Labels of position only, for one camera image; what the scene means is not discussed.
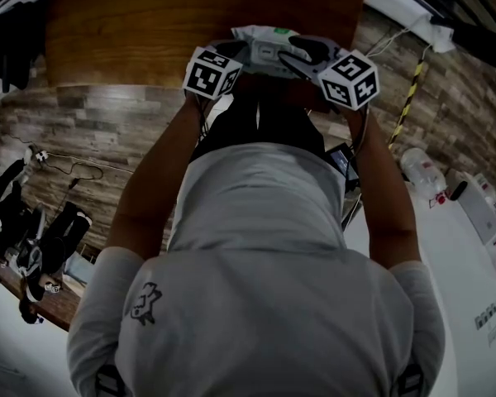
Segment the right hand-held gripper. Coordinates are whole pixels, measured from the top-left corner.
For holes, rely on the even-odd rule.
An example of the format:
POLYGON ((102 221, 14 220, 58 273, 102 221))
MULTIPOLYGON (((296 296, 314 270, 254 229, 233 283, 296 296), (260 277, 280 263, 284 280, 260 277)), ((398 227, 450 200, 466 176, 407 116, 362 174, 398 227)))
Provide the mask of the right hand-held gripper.
POLYGON ((377 67, 358 50, 347 52, 326 67, 326 61, 335 60, 340 52, 335 41, 296 35, 289 37, 289 42, 305 50, 311 61, 290 52, 279 52, 280 62, 300 79, 317 79, 328 102, 357 111, 379 94, 377 67))

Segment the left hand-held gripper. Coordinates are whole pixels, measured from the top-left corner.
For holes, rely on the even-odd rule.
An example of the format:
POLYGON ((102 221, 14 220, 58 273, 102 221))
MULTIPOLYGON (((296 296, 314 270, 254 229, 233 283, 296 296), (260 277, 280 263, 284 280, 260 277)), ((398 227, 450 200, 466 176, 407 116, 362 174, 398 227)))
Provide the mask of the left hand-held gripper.
POLYGON ((186 67, 183 90, 208 99, 230 93, 243 66, 251 66, 249 49, 243 40, 196 47, 186 67))

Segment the white lidded wet wipe pack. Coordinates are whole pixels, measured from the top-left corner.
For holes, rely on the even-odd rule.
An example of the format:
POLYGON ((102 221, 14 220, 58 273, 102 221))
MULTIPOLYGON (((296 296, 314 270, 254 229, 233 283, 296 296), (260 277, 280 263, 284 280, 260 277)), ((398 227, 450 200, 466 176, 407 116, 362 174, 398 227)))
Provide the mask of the white lidded wet wipe pack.
POLYGON ((296 75, 286 68, 279 59, 279 52, 286 51, 310 61, 307 52, 289 42, 299 33, 274 26, 239 26, 231 29, 235 39, 245 41, 250 49, 249 59, 244 62, 244 71, 248 74, 265 74, 268 76, 293 79, 296 75))

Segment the person's right forearm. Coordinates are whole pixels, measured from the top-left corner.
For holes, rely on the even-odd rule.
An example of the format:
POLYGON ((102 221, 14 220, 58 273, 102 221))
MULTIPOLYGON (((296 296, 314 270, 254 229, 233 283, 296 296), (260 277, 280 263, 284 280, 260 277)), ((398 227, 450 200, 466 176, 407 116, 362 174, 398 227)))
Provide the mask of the person's right forearm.
POLYGON ((370 259, 387 270, 420 261, 413 204, 376 119, 347 108, 341 113, 351 137, 361 143, 355 160, 370 235, 370 259))

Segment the person's left forearm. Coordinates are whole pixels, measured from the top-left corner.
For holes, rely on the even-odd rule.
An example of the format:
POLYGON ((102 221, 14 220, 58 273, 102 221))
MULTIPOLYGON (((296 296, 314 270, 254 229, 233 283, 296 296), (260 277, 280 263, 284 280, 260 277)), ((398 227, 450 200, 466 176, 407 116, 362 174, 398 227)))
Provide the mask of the person's left forearm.
POLYGON ((147 260, 159 255, 165 224, 174 208, 201 132, 197 97, 183 106, 128 180, 107 237, 107 247, 121 247, 147 260))

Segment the person's black trousers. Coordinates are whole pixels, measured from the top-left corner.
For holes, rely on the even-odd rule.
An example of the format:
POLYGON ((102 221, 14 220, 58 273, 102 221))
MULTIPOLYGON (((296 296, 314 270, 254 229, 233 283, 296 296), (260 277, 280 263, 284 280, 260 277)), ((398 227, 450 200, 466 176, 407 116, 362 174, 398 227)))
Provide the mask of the person's black trousers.
POLYGON ((228 146, 260 142, 297 147, 319 157, 325 153, 323 136, 306 105, 293 100, 283 81, 262 78, 233 93, 232 103, 214 119, 191 160, 228 146))

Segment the white floor ledge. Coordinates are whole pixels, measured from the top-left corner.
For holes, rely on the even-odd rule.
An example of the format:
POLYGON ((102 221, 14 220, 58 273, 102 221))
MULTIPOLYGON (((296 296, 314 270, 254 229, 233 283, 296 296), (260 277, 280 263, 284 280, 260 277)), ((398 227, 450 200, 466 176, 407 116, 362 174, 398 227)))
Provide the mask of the white floor ledge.
POLYGON ((424 0, 364 0, 364 4, 408 29, 436 53, 455 49, 453 30, 432 23, 433 17, 442 15, 424 0))

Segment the yellow black hazard strip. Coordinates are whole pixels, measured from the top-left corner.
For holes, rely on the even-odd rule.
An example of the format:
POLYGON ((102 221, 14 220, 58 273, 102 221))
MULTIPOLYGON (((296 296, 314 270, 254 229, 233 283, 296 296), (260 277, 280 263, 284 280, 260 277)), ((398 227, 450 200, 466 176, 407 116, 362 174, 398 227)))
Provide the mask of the yellow black hazard strip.
POLYGON ((421 72, 422 72, 422 67, 424 64, 426 52, 427 52, 427 48, 425 48, 423 50, 423 52, 422 52, 422 54, 421 54, 421 56, 417 62, 416 69, 415 69, 414 74, 413 74, 413 81, 412 81, 411 86, 408 90, 406 102, 403 105, 403 108, 402 108, 402 111, 401 111, 400 116, 398 118, 398 121, 396 123, 396 126, 395 126, 395 128, 391 134, 391 137, 389 138, 388 148, 390 150, 392 149, 394 142, 396 142, 396 140, 398 139, 399 135, 401 134, 401 132, 403 130, 403 124, 407 118, 413 97, 417 91, 417 84, 418 84, 418 80, 419 80, 421 72))

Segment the brown wooden table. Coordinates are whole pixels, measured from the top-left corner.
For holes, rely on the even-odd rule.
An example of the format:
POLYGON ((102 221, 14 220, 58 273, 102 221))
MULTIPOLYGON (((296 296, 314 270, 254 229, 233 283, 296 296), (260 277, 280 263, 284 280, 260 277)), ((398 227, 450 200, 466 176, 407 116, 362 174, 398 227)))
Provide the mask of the brown wooden table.
POLYGON ((49 0, 53 87, 179 87, 193 50, 235 26, 277 26, 350 46, 364 0, 49 0))

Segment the clear plastic water jug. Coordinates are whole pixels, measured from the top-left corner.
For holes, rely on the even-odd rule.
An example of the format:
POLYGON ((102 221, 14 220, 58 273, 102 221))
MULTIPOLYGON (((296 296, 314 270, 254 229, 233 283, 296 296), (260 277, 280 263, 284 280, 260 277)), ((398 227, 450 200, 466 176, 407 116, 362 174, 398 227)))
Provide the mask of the clear plastic water jug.
POLYGON ((400 166, 417 195, 428 203, 429 208, 446 202, 445 176, 425 151, 416 147, 407 149, 401 157, 400 166))

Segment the person's light t-shirt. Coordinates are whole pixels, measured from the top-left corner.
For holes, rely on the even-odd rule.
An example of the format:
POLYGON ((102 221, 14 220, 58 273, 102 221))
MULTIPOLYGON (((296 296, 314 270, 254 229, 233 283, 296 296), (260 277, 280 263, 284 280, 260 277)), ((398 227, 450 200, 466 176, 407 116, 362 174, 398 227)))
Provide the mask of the person's light t-shirt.
POLYGON ((104 249, 69 329, 81 397, 423 397, 445 333, 429 272, 341 230, 342 175, 291 146, 192 162, 169 249, 104 249))

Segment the large white table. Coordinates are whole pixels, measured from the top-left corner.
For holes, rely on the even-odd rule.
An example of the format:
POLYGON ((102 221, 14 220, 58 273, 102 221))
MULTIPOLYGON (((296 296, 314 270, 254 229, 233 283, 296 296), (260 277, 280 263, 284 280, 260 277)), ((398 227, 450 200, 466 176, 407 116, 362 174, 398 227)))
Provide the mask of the large white table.
POLYGON ((446 349, 431 397, 496 397, 496 272, 457 202, 430 207, 408 186, 446 349))

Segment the cluttered brown wooden desk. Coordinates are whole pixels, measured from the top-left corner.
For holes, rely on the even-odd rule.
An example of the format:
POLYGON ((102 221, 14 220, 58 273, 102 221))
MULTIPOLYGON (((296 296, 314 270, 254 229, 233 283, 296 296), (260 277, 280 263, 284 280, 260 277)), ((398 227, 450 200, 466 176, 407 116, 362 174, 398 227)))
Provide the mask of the cluttered brown wooden desk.
MULTIPOLYGON (((75 315, 86 284, 92 276, 92 266, 100 250, 88 244, 79 249, 62 265, 57 278, 62 282, 61 290, 52 294, 46 291, 42 300, 34 303, 36 312, 55 326, 69 331, 69 324, 75 315)), ((18 251, 12 247, 6 250, 7 264, 0 265, 0 284, 18 299, 22 296, 21 273, 15 264, 18 251)))

